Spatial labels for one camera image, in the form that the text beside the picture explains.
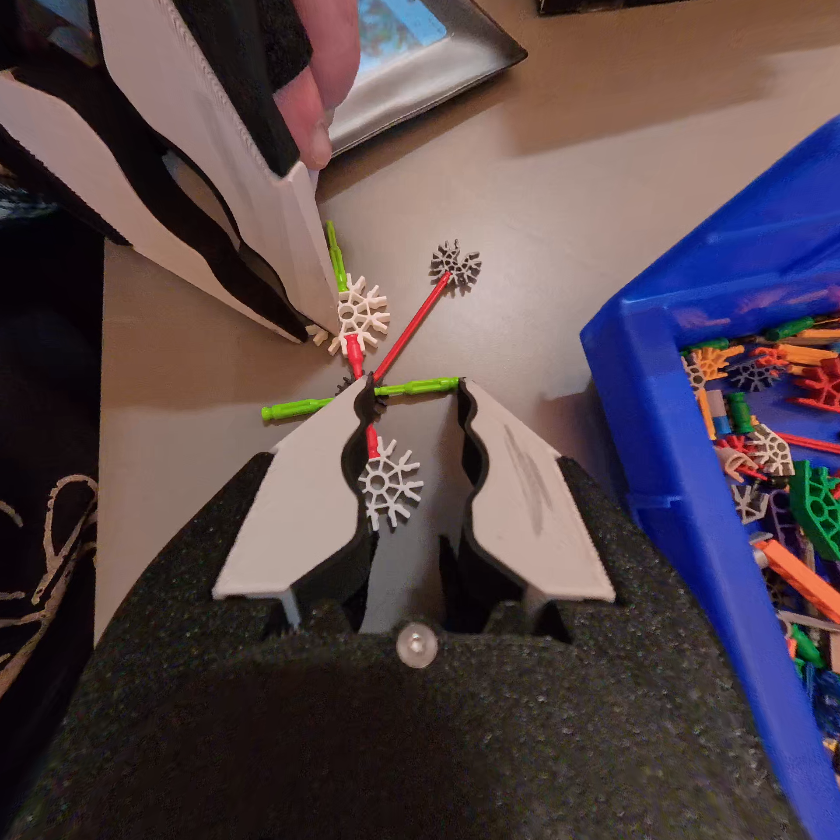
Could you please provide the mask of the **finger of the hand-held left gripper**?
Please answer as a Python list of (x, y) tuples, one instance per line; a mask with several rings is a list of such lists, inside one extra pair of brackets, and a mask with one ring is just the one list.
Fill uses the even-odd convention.
[(116, 243), (274, 333), (308, 340), (294, 307), (239, 257), (168, 172), (124, 96), (84, 66), (2, 71), (2, 152), (19, 176)]
[(337, 330), (339, 293), (315, 190), (268, 89), (254, 8), (97, 1), (111, 79), (204, 175), (292, 307)]

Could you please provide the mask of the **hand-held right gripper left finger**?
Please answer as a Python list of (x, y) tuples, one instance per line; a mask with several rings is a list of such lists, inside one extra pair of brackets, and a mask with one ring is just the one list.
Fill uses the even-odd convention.
[(374, 401), (368, 375), (270, 450), (266, 474), (213, 585), (215, 601), (278, 602), (291, 627), (331, 602), (353, 632), (360, 630), (377, 542), (359, 483)]

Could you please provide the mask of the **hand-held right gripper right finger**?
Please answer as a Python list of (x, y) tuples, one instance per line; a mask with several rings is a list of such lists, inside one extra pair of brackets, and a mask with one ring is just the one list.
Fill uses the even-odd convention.
[(457, 582), (471, 605), (489, 615), (511, 602), (537, 628), (567, 604), (616, 604), (560, 452), (475, 381), (460, 379), (457, 398), (470, 482)]

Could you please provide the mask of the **white snowflake connector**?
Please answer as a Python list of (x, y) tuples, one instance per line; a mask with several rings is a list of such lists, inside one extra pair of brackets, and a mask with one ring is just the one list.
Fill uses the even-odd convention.
[(355, 339), (358, 350), (365, 355), (378, 346), (379, 335), (387, 334), (391, 314), (387, 310), (387, 297), (380, 293), (378, 286), (370, 286), (364, 276), (348, 274), (346, 282), (347, 288), (339, 292), (339, 332), (329, 333), (316, 324), (308, 325), (306, 331), (318, 347), (327, 344), (331, 355), (341, 353), (349, 359), (349, 339)]
[(410, 449), (396, 452), (396, 440), (386, 443), (377, 436), (377, 455), (371, 457), (359, 477), (365, 513), (373, 533), (387, 525), (391, 530), (406, 522), (422, 499), (421, 465)]

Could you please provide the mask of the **black snowflake connector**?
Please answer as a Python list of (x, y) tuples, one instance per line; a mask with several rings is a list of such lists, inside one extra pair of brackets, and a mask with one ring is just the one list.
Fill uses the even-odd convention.
[[(354, 377), (349, 374), (345, 375), (342, 378), (342, 381), (339, 383), (335, 396), (340, 396), (344, 391), (349, 389), (356, 380)], [(388, 407), (387, 398), (384, 395), (380, 395), (378, 393), (374, 394), (374, 410), (378, 417), (382, 416)]]

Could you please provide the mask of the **blue plastic bin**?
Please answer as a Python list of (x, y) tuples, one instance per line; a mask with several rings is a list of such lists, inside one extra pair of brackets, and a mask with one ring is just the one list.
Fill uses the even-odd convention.
[(810, 838), (838, 838), (838, 785), (679, 350), (836, 311), (838, 215), (834, 118), (617, 292), (581, 332), (633, 517), (714, 627)]

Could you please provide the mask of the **long red rod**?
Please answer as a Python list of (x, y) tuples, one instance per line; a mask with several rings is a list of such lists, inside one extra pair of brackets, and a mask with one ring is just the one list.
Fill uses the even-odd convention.
[(452, 272), (446, 271), (437, 281), (434, 289), (429, 294), (427, 299), (416, 311), (411, 321), (406, 325), (402, 333), (395, 340), (393, 346), (389, 349), (383, 361), (379, 363), (378, 367), (373, 372), (373, 381), (378, 384), (385, 378), (386, 373), (392, 368), (397, 358), (404, 351), (405, 347), (420, 329), (427, 316), (436, 306), (438, 300), (445, 294), (449, 282), (452, 280)]

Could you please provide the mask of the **pile of colourful construction pieces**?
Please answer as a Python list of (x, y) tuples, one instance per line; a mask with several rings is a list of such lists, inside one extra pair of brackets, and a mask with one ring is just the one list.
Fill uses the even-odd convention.
[(679, 352), (835, 775), (838, 327), (830, 311)]

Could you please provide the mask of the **dark grey snowflake connector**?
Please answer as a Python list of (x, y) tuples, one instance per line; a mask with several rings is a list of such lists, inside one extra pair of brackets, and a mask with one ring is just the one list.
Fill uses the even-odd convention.
[(476, 284), (481, 266), (480, 252), (474, 250), (462, 254), (459, 240), (455, 239), (452, 244), (445, 241), (436, 247), (428, 276), (432, 282), (439, 282), (448, 275), (448, 287), (466, 293)]

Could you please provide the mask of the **person's left hand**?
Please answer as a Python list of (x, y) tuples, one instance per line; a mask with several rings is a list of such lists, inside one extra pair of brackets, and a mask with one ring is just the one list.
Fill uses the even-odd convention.
[(333, 111), (349, 94), (361, 61), (358, 4), (355, 1), (295, 1), (311, 45), (308, 65), (274, 93), (274, 102), (312, 172), (331, 160), (329, 127)]

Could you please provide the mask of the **person's plaid shirt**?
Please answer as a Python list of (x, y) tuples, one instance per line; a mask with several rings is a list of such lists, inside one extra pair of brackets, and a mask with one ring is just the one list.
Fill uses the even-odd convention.
[(47, 217), (58, 206), (25, 189), (18, 178), (1, 165), (1, 225)]

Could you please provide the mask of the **person's dark printed t-shirt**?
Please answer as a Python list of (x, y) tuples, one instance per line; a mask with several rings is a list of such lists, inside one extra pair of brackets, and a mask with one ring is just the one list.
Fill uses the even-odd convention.
[(2, 219), (2, 824), (92, 650), (104, 239)]

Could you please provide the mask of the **black cardboard box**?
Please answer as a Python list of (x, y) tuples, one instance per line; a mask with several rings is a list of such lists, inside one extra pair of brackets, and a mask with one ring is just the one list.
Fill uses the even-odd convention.
[(535, 1), (538, 15), (542, 17), (573, 14), (592, 14), (625, 11), (638, 7), (677, 4), (680, 1), (638, 0), (638, 1)]

